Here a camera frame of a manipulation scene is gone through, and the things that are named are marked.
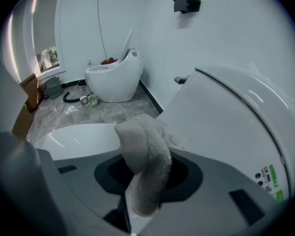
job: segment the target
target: marble floor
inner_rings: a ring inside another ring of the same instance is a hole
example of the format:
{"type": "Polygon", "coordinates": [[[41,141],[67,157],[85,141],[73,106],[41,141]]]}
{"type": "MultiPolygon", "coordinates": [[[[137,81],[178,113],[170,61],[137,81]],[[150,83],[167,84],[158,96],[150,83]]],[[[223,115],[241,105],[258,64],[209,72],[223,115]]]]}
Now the marble floor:
{"type": "MultiPolygon", "coordinates": [[[[67,96],[67,99],[69,99],[74,89],[75,86],[65,88],[62,95],[57,98],[47,99],[41,102],[34,113],[34,121],[27,134],[27,139],[31,139],[37,130],[59,114],[64,105],[62,100],[63,96],[69,91],[70,94],[67,96]]],[[[86,86],[78,86],[73,98],[86,95],[87,92],[89,92],[89,89],[86,86]]],[[[37,132],[31,140],[33,144],[49,132],[71,125],[86,123],[122,123],[141,114],[147,114],[153,118],[159,115],[140,85],[138,85],[131,101],[120,103],[100,102],[96,108],[90,105],[83,107],[80,102],[67,103],[62,112],[63,113],[57,118],[37,132]]]]}

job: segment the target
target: black hose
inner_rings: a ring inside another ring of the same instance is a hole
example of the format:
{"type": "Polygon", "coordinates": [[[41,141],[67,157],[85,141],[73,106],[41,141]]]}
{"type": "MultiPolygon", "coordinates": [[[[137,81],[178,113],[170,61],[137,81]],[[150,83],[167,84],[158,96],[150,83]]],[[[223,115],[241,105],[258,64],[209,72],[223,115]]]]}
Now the black hose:
{"type": "Polygon", "coordinates": [[[66,97],[68,96],[68,94],[70,94],[70,92],[67,92],[65,95],[64,95],[64,97],[63,97],[63,101],[64,102],[78,102],[78,101],[80,101],[80,98],[77,98],[77,99],[72,99],[72,100],[69,100],[69,99],[67,99],[66,97]]]}

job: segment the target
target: red object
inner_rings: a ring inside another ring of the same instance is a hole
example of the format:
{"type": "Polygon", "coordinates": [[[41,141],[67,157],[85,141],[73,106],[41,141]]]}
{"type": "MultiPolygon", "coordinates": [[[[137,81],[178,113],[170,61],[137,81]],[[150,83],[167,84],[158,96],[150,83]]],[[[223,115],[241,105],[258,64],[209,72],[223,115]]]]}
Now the red object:
{"type": "Polygon", "coordinates": [[[104,60],[101,62],[101,65],[107,65],[116,62],[118,59],[113,59],[113,60],[104,60]]]}

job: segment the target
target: cardboard box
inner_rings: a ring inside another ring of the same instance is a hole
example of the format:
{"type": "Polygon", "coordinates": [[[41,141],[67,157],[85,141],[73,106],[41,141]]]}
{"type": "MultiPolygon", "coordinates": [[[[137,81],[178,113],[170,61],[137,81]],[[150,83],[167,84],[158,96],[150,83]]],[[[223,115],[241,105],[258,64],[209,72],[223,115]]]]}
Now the cardboard box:
{"type": "Polygon", "coordinates": [[[44,93],[39,87],[38,80],[35,74],[32,74],[24,81],[22,81],[20,83],[20,86],[29,96],[28,100],[25,103],[28,111],[32,112],[36,110],[43,99],[44,93]]]}
{"type": "Polygon", "coordinates": [[[27,110],[26,106],[23,106],[19,116],[15,121],[14,127],[12,129],[12,134],[18,138],[25,140],[33,120],[34,117],[32,116],[32,114],[27,110]]]}

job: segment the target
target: toilet flush handle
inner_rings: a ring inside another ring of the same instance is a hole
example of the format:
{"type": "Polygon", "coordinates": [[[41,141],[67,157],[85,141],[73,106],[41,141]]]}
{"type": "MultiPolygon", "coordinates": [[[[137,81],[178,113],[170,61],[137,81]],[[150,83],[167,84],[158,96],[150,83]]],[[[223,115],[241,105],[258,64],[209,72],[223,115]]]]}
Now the toilet flush handle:
{"type": "Polygon", "coordinates": [[[186,82],[187,78],[188,77],[179,77],[179,76],[177,76],[177,77],[174,78],[174,81],[177,84],[180,84],[181,85],[181,84],[184,84],[186,82]]]}

